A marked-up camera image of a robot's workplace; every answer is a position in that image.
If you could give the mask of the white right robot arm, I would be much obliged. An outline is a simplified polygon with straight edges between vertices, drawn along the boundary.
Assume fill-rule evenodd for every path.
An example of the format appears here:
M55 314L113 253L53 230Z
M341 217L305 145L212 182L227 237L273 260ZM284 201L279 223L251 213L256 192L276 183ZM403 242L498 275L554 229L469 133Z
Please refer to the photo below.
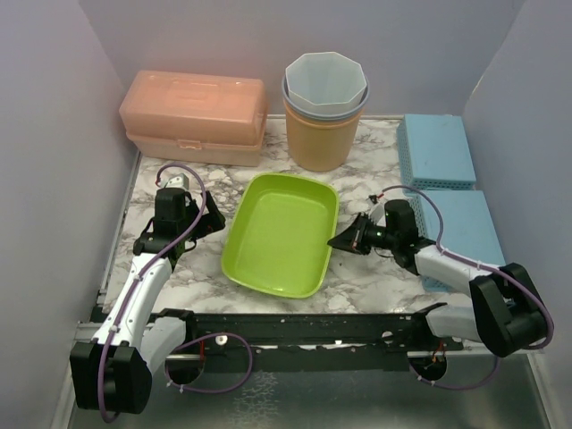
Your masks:
M370 214L359 214L329 240L329 246L356 255L388 250L399 267L471 300L468 307L440 304L427 309L425 319L410 328L418 348L431 349L442 338L457 337L480 342L504 358L551 338L553 323L522 265L486 265L438 247L420 235L414 210L405 199L387 202L383 215L385 224L378 225Z

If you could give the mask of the blue-grey round bin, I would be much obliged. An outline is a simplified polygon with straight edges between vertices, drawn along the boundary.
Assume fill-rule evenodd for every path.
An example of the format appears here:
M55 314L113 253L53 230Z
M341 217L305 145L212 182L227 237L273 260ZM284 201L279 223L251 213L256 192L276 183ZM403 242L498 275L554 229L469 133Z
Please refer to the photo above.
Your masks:
M366 103L370 97L369 86L366 86L366 90L365 90L365 92L364 92L364 94L360 100L360 103L356 107L354 107L353 109L350 109L350 110L343 112L341 114L313 114L313 113L310 113L308 110L305 110L305 109L302 109L302 108L296 106L290 100L288 82L287 82L285 75L282 76L281 90L282 90L283 101L291 110L293 110L295 113L300 114L301 116L303 116L309 120L318 121L318 122L338 122L338 121L343 121L343 120L349 119L352 116L355 116L356 114L360 113L363 110L363 108L366 106Z

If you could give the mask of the small blue perforated basket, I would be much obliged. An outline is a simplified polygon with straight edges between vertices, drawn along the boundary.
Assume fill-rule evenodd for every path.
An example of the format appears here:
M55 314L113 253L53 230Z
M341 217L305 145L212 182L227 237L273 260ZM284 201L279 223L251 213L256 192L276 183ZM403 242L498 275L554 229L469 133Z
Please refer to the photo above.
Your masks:
M429 198L407 193L422 236L437 239L437 214L441 214L444 224L441 244L445 248L488 265L506 264L482 191L427 190L425 195Z

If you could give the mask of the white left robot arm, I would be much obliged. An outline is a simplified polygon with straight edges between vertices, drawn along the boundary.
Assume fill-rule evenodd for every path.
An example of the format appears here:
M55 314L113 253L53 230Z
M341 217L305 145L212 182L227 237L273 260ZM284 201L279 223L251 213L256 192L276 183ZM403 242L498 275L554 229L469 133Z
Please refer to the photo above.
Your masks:
M107 423L143 411L168 346L184 353L197 344L197 330L178 315L163 316L151 332L145 329L179 259L198 240L225 227L211 193L201 198L197 202L183 188L156 192L154 216L133 244L130 274L113 309L89 341L71 350L76 403L98 411Z

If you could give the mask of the orange round bin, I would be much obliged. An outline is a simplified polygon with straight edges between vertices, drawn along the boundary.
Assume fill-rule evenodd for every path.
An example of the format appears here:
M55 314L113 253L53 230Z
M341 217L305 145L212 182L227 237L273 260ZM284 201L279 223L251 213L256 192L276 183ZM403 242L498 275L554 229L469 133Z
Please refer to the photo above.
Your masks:
M313 172L328 172L345 163L356 137L362 110L334 122L307 118L284 103L291 158Z

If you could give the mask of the large blue perforated basket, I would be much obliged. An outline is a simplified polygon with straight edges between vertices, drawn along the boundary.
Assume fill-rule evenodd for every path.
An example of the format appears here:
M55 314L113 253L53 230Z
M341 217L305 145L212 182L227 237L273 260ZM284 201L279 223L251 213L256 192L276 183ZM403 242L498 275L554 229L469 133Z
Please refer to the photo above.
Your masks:
M470 190L475 170L462 118L405 114L396 130L401 183L417 189Z

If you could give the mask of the green plastic tray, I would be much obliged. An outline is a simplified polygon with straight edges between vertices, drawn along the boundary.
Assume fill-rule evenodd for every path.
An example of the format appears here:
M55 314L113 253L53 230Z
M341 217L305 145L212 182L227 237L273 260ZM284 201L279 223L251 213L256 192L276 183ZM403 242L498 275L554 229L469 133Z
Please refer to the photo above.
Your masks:
M322 286L339 213L331 185L304 176L265 172L245 189L225 242L224 275L239 285L288 299Z

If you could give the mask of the white faceted bin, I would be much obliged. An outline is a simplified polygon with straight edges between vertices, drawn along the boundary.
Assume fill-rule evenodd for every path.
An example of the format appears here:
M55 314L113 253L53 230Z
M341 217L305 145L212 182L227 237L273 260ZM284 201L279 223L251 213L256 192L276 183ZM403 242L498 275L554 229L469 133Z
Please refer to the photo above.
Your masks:
M367 88L361 64L337 52L303 54L285 69L285 79L290 101L319 115L353 110Z

